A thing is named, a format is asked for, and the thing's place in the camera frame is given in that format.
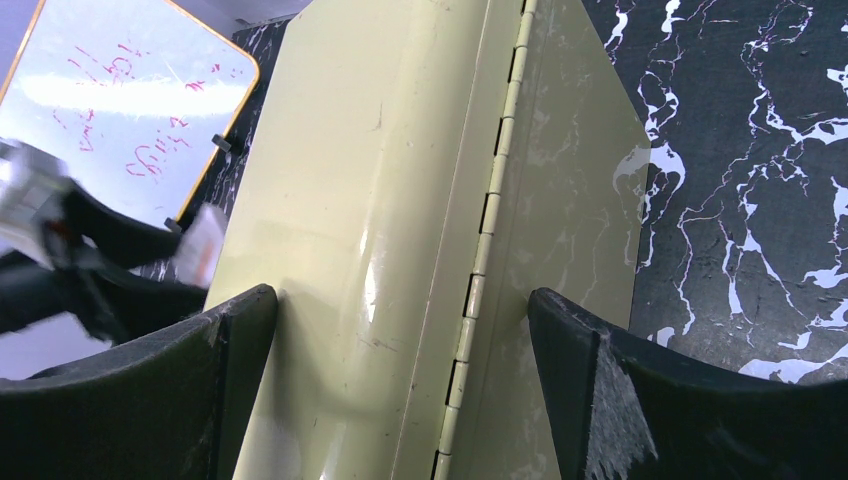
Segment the white square makeup box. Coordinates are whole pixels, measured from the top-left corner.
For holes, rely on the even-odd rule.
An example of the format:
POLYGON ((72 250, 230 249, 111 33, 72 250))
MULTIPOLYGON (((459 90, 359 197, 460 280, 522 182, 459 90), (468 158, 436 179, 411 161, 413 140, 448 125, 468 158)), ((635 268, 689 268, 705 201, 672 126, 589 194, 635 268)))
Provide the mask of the white square makeup box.
POLYGON ((173 257, 179 282, 209 288, 223 248, 226 226, 227 217, 221 208, 208 203, 200 207, 173 257))

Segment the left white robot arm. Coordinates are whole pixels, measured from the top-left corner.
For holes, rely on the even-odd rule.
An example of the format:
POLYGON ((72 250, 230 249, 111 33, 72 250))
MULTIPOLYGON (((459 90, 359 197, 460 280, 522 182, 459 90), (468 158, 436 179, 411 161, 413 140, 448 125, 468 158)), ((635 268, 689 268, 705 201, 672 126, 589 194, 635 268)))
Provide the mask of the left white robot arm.
POLYGON ((87 333, 115 345, 201 310, 207 290, 134 274, 176 253, 182 238, 109 209, 77 184, 52 193, 24 223, 43 254, 1 257, 1 330, 17 332, 70 313, 87 333))

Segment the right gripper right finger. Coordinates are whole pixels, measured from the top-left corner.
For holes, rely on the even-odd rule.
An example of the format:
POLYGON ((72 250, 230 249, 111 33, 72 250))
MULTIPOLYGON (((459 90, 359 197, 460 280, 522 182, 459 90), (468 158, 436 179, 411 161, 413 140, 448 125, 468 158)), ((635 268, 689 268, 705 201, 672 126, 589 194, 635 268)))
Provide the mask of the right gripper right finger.
POLYGON ((527 315, 565 479, 843 479, 847 384, 715 367, 548 288, 527 315))

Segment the green drawer cabinet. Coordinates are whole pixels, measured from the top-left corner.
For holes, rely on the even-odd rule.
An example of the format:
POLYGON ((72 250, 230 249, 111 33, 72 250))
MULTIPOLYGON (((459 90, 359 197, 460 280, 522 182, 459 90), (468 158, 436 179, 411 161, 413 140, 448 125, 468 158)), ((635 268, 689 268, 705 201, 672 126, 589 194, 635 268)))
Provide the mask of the green drawer cabinet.
POLYGON ((526 318, 626 326, 650 144, 579 1, 314 1, 208 304, 282 298, 238 479, 558 479, 526 318))

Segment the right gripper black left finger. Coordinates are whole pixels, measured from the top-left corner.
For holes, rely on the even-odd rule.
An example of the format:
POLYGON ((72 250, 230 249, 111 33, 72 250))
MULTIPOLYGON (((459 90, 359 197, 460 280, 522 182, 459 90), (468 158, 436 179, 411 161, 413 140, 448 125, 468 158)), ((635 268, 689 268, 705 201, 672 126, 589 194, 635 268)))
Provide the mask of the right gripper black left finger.
POLYGON ((5 479, 229 479, 277 324, 266 284, 1 383, 5 479))

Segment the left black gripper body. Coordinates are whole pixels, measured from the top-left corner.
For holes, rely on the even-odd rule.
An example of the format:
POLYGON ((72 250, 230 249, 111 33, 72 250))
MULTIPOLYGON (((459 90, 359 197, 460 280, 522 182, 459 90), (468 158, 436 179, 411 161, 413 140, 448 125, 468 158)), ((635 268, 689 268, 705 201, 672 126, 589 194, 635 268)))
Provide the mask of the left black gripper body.
POLYGON ((202 309, 206 289, 133 272, 174 256, 182 236, 117 213, 79 185, 51 193, 39 209, 39 240, 70 311, 91 336, 114 344, 202 309))

